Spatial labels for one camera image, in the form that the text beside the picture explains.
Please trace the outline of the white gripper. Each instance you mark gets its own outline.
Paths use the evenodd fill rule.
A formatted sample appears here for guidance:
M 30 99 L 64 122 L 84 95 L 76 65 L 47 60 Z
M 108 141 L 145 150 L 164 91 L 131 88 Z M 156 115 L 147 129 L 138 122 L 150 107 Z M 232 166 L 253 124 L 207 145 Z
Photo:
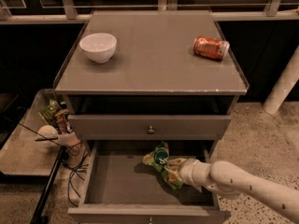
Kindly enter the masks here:
M 192 171 L 197 163 L 198 160 L 189 158 L 179 166 L 178 173 L 185 184 L 190 186 L 196 186 L 196 183 L 192 176 Z

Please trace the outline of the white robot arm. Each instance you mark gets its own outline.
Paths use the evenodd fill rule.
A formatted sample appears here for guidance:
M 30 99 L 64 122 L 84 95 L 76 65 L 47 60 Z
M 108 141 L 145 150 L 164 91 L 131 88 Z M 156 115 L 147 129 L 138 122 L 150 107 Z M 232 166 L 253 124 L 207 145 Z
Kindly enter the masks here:
M 212 164 L 187 159 L 178 168 L 182 181 L 204 187 L 227 199 L 244 193 L 272 210 L 299 223 L 299 190 L 282 186 L 244 171 L 228 161 Z

